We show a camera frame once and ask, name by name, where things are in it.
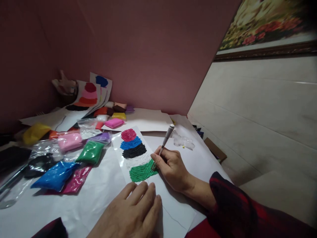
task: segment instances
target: painting of flowers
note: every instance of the painting of flowers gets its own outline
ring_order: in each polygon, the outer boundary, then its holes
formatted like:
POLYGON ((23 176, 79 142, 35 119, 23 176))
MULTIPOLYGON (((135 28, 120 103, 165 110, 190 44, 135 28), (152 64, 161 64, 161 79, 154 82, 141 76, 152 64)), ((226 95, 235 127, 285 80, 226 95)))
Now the painting of flowers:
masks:
POLYGON ((243 0, 219 51, 310 32, 304 0, 243 0))

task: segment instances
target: pen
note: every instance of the pen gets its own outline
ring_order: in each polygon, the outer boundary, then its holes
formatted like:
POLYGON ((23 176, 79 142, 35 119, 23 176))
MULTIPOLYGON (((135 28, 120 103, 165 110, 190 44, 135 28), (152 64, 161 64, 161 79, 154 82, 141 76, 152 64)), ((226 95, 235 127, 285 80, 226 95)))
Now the pen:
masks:
MULTIPOLYGON (((165 138, 164 138, 164 141, 163 141, 163 144, 162 144, 162 148, 160 149, 159 154, 158 154, 159 156, 161 156, 161 153, 162 153, 162 151, 163 151, 163 149, 164 149, 164 147, 166 145, 166 142, 170 138, 174 128, 175 128, 175 126, 173 124, 169 125, 168 130, 167 130, 166 135, 165 135, 165 138)), ((152 165, 151 169, 153 171, 156 169, 156 163, 154 163, 152 165)))

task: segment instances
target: left hand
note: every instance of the left hand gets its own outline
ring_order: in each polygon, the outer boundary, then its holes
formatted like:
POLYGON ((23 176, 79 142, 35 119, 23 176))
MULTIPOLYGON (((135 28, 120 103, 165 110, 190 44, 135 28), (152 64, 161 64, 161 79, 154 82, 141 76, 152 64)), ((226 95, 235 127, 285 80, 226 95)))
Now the left hand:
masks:
POLYGON ((87 238, 152 237, 161 207, 154 183, 137 186, 131 182, 109 204, 87 238))

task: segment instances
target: finger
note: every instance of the finger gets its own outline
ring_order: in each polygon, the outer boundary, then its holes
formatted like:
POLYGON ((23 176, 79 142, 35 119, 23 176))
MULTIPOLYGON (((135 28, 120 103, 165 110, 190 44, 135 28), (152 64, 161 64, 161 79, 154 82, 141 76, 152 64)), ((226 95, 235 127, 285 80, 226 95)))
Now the finger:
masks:
POLYGON ((141 197, 146 193, 147 190, 148 190, 148 184, 143 181, 135 188, 135 190, 133 191, 131 196, 127 199, 127 201, 129 201, 131 205, 138 204, 141 197))
POLYGON ((139 201, 137 207, 140 211, 141 219, 143 220, 147 213, 149 212, 151 206, 153 205, 154 199, 156 196, 155 192, 155 184, 150 183, 148 190, 144 194, 144 196, 139 201))
POLYGON ((160 145, 156 150, 155 150, 155 154, 159 154, 160 150, 161 150, 162 146, 160 145))
POLYGON ((136 188, 136 183, 131 182, 128 183, 124 189, 116 196, 115 199, 126 199, 129 194, 136 188))
MULTIPOLYGON (((162 146, 159 146, 154 153, 158 155, 161 147, 162 146)), ((161 153, 161 157, 164 157, 166 158, 166 160, 169 160, 171 158, 174 158, 177 155, 176 151, 177 150, 169 150, 164 147, 161 153)))
POLYGON ((162 171, 162 173, 168 171, 170 167, 165 163, 165 161, 157 154, 151 154, 151 158, 156 163, 156 166, 162 171))
POLYGON ((162 199, 160 195, 157 195, 154 199, 154 204, 149 210, 148 214, 146 215, 143 221, 143 229, 145 234, 152 234, 155 228, 155 225, 158 221, 159 211, 162 208, 162 199))

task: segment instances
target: red flowers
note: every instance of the red flowers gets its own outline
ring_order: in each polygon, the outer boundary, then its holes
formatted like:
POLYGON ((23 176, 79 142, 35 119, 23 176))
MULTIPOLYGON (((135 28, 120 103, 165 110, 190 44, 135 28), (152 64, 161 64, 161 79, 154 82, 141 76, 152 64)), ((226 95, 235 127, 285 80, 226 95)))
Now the red flowers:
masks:
POLYGON ((300 23, 302 23, 302 20, 299 18, 292 18, 288 21, 283 22, 282 25, 282 30, 291 30, 294 29, 295 27, 297 27, 297 25, 299 25, 300 23))
POLYGON ((260 35, 258 35, 257 39, 260 40, 260 39, 263 39, 265 36, 265 32, 262 32, 260 35))
POLYGON ((255 38, 256 38, 255 35, 251 35, 248 38, 246 38, 242 44, 243 45, 249 45, 249 44, 251 44, 252 42, 255 41, 255 38))
POLYGON ((275 31, 276 29, 278 29, 280 26, 281 26, 281 22, 280 21, 273 21, 271 23, 267 23, 267 24, 264 24, 262 26, 260 26, 256 31, 255 33, 258 34, 262 31, 264 32, 272 32, 272 31, 275 31))

